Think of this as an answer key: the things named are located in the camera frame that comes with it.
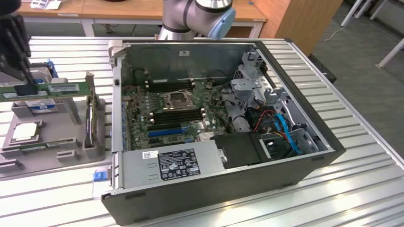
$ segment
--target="paper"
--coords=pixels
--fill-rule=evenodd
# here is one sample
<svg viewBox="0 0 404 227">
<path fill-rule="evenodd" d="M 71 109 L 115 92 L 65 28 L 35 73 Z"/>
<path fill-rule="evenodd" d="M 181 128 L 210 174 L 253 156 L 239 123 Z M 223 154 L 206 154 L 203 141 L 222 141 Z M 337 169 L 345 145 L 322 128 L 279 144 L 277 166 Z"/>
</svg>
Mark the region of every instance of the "paper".
<svg viewBox="0 0 404 227">
<path fill-rule="evenodd" d="M 30 2 L 30 8 L 33 9 L 58 9 L 61 1 L 54 0 L 31 0 Z"/>
<path fill-rule="evenodd" d="M 45 9 L 58 9 L 61 1 L 50 1 Z"/>
</svg>

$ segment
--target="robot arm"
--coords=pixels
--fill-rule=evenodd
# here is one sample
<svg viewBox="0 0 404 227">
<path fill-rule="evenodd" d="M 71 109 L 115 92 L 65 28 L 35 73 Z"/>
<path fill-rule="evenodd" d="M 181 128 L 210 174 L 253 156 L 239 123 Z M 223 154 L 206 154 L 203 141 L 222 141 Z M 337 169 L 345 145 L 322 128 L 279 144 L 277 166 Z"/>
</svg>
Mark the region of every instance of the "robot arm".
<svg viewBox="0 0 404 227">
<path fill-rule="evenodd" d="M 194 32 L 221 39 L 234 21 L 231 0 L 163 0 L 158 40 L 189 40 Z"/>
<path fill-rule="evenodd" d="M 19 0 L 0 1 L 0 83 L 14 85 L 18 95 L 35 94 L 29 72 L 30 56 L 22 17 L 14 14 Z"/>
</svg>

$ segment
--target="warning label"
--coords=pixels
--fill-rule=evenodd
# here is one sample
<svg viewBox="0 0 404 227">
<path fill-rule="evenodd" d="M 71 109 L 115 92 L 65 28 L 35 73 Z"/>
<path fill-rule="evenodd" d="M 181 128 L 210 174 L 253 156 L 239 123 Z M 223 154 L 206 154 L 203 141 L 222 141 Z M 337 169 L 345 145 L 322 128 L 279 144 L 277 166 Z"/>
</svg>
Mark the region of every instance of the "warning label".
<svg viewBox="0 0 404 227">
<path fill-rule="evenodd" d="M 159 153 L 158 164 L 163 181 L 201 174 L 193 149 Z"/>
</svg>

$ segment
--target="metal table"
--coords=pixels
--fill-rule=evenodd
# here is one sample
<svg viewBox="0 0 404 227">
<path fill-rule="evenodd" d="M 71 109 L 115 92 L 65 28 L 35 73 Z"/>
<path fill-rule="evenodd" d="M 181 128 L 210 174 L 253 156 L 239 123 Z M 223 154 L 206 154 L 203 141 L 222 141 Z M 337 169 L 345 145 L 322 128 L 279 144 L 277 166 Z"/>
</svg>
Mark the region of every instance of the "metal table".
<svg viewBox="0 0 404 227">
<path fill-rule="evenodd" d="M 59 77 L 77 80 L 82 79 L 85 71 L 91 71 L 97 93 L 110 104 L 109 39 L 33 37 L 30 47 L 31 61 L 51 58 Z M 402 159 L 295 46 L 282 39 L 262 41 L 346 152 L 294 186 L 130 226 L 402 225 Z M 9 107 L 9 103 L 0 104 L 2 135 L 11 116 Z M 105 118 L 110 130 L 110 115 Z M 0 181 L 0 226 L 115 226 L 101 202 L 90 195 L 91 173 L 103 165 L 57 169 Z"/>
</svg>

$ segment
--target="green circuit board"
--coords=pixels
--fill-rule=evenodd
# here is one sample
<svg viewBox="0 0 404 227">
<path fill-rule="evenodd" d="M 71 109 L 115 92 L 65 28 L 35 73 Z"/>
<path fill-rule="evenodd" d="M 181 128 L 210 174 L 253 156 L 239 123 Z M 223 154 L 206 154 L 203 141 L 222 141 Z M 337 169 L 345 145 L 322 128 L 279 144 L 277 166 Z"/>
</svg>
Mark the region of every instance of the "green circuit board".
<svg viewBox="0 0 404 227">
<path fill-rule="evenodd" d="M 127 149 L 137 150 L 179 143 L 197 141 L 197 136 L 202 132 L 213 132 L 214 135 L 225 134 L 227 124 L 227 114 L 225 107 L 215 102 L 210 103 L 211 93 L 219 86 L 206 89 L 206 80 L 194 81 L 194 88 L 189 91 L 193 108 L 203 108 L 205 116 L 202 120 L 179 122 L 183 129 L 182 134 L 165 136 L 147 136 L 147 126 L 150 112 L 162 112 L 165 108 L 163 93 L 150 93 L 143 86 L 122 86 L 121 100 L 123 105 L 125 119 L 127 119 L 125 134 Z"/>
</svg>

